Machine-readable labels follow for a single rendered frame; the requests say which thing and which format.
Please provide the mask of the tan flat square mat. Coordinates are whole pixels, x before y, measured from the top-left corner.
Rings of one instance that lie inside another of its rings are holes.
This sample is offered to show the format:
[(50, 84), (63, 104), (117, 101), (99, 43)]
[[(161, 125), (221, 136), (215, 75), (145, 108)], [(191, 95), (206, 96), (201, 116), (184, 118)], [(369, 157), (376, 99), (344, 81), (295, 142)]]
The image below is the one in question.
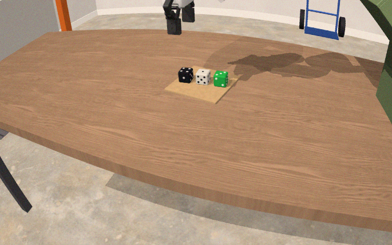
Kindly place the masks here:
[(228, 74), (228, 84), (225, 88), (214, 86), (213, 76), (216, 70), (208, 69), (211, 71), (211, 80), (208, 85), (200, 85), (196, 83), (195, 74), (199, 69), (207, 68), (202, 68), (198, 66), (193, 66), (191, 68), (193, 69), (193, 79), (190, 83), (179, 82), (179, 78), (177, 78), (164, 90), (167, 92), (176, 93), (182, 96), (205, 101), (211, 104), (216, 104), (240, 78), (240, 76)]

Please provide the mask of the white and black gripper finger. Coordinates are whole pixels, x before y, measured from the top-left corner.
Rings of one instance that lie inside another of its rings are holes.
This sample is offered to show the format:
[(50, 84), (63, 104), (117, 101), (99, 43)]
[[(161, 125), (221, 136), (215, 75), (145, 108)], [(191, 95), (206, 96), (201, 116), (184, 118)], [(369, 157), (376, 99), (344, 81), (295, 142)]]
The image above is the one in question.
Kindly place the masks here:
[(193, 2), (189, 3), (181, 9), (183, 22), (195, 22), (195, 8), (193, 8), (194, 6), (195, 3), (193, 0)]
[[(163, 4), (163, 9), (165, 11), (165, 18), (167, 20), (167, 33), (171, 35), (180, 35), (181, 34), (181, 18), (178, 6), (172, 6), (174, 0), (165, 0)], [(172, 7), (171, 7), (172, 6)], [(173, 11), (176, 10), (176, 13)]]

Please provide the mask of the green die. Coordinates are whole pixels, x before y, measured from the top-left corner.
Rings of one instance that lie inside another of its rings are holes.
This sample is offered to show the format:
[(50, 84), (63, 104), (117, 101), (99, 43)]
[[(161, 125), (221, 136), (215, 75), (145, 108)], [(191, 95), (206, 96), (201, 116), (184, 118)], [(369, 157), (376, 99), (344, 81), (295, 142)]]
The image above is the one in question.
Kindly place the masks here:
[(228, 84), (228, 72), (217, 70), (213, 76), (213, 84), (225, 88)]

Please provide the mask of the black die with white pips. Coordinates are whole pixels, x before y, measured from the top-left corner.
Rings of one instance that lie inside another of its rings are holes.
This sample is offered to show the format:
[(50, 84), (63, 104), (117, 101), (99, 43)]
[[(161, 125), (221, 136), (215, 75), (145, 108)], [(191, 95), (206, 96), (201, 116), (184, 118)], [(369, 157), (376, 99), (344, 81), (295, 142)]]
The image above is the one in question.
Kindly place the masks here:
[(182, 67), (179, 72), (179, 82), (190, 83), (193, 79), (193, 69)]

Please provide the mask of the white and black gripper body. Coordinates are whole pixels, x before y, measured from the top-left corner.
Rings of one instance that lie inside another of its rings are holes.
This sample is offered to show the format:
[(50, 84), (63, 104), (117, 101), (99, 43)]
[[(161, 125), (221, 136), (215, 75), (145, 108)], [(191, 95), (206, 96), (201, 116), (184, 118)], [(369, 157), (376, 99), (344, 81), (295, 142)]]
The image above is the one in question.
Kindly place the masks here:
[[(184, 8), (186, 5), (188, 5), (189, 3), (191, 3), (193, 0), (174, 0), (172, 5), (178, 5), (179, 4), (179, 9)], [(164, 4), (165, 0), (162, 0), (162, 7)]]

